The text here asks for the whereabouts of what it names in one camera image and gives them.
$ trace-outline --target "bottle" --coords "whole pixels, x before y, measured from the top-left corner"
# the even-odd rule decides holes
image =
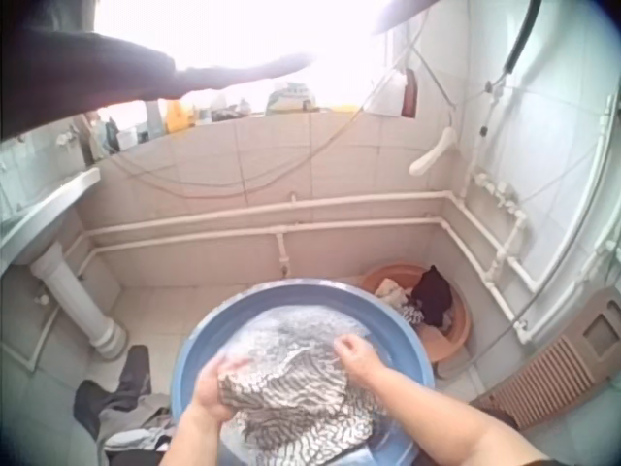
[[[166,104],[166,131],[175,133],[187,129],[192,124],[192,114],[179,100],[169,100]]]

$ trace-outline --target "dark gray cloth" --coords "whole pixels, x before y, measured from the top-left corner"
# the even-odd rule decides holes
[[[94,381],[83,381],[74,397],[74,419],[90,434],[99,436],[99,414],[105,408],[128,412],[138,406],[138,399],[151,394],[148,348],[135,345],[127,352],[118,388],[110,393]]]

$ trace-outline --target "forearm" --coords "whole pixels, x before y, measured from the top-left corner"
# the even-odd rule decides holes
[[[408,434],[441,465],[527,464],[544,456],[485,413],[382,368],[371,389]]]
[[[215,466],[219,433],[220,423],[203,408],[190,403],[162,466]]]

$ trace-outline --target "window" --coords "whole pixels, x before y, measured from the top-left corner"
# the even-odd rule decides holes
[[[245,67],[287,53],[315,52],[311,67],[282,81],[306,83],[321,107],[360,105],[386,65],[388,35],[370,37],[388,0],[100,0],[95,31],[161,50],[178,68]],[[242,98],[265,110],[274,83],[262,81],[224,91],[227,104]],[[182,101],[209,106],[216,91],[193,92]],[[119,129],[146,120],[142,103],[109,107]]]

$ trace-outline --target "electrical cable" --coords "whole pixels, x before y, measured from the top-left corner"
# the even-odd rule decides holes
[[[337,141],[342,136],[342,134],[351,126],[351,124],[360,116],[360,114],[363,113],[364,107],[371,101],[371,99],[373,99],[386,86],[386,84],[388,83],[388,80],[390,79],[392,73],[395,71],[395,68],[398,66],[399,62],[406,55],[406,53],[411,48],[411,46],[414,44],[414,42],[418,39],[418,37],[419,36],[417,35],[416,37],[412,38],[411,41],[409,41],[408,45],[406,47],[404,47],[404,49],[401,51],[399,56],[394,60],[392,67],[386,73],[384,73],[382,78],[379,80],[379,83],[377,84],[377,86],[371,91],[371,93],[364,100],[364,102],[362,103],[360,108],[356,111],[356,113],[352,116],[352,118],[341,129],[339,129],[337,132],[335,132],[335,134],[333,134],[330,138],[328,138],[328,140],[325,143],[322,143],[317,149],[312,150],[302,160],[300,160],[298,162],[294,162],[284,172],[280,173],[274,179],[270,180],[269,182],[267,182],[267,183],[265,183],[265,184],[263,184],[261,186],[256,186],[256,187],[251,188],[251,189],[241,190],[240,192],[236,192],[236,193],[232,193],[232,194],[221,194],[221,195],[210,195],[210,196],[184,195],[184,194],[179,194],[178,192],[175,192],[175,191],[173,191],[173,190],[171,190],[171,189],[169,189],[167,187],[161,186],[159,184],[156,184],[156,183],[153,183],[151,181],[148,181],[148,180],[145,180],[145,179],[141,178],[142,175],[149,175],[149,172],[144,172],[140,176],[137,176],[136,174],[134,174],[131,171],[127,170],[127,168],[122,166],[122,164],[118,163],[118,161],[115,160],[113,156],[110,157],[110,160],[120,170],[122,170],[123,172],[129,174],[132,177],[135,177],[136,180],[139,183],[146,184],[146,185],[148,185],[149,187],[151,187],[151,188],[153,188],[155,190],[166,192],[166,193],[168,193],[170,195],[173,195],[173,196],[181,198],[181,199],[228,199],[228,198],[234,198],[234,197],[238,197],[238,196],[241,196],[241,195],[248,195],[248,194],[260,191],[262,189],[265,189],[265,188],[267,188],[267,187],[277,183],[278,181],[282,180],[283,178],[289,176],[290,174],[292,174],[293,172],[298,170],[303,165],[311,162],[317,155],[322,153],[324,150],[326,150],[327,148],[332,146],[332,144],[335,141]],[[162,178],[162,177],[154,176],[153,174],[150,174],[150,175],[153,176],[156,179],[158,179],[158,178],[161,179]],[[263,176],[265,176],[265,173],[261,174],[260,176],[257,176],[257,178],[258,177],[263,177]],[[181,183],[181,182],[179,182],[177,180],[167,180],[167,182],[168,183],[181,184],[181,185],[184,184],[184,183]],[[202,186],[204,186],[204,187],[222,187],[222,186],[207,186],[205,184],[202,184]]]

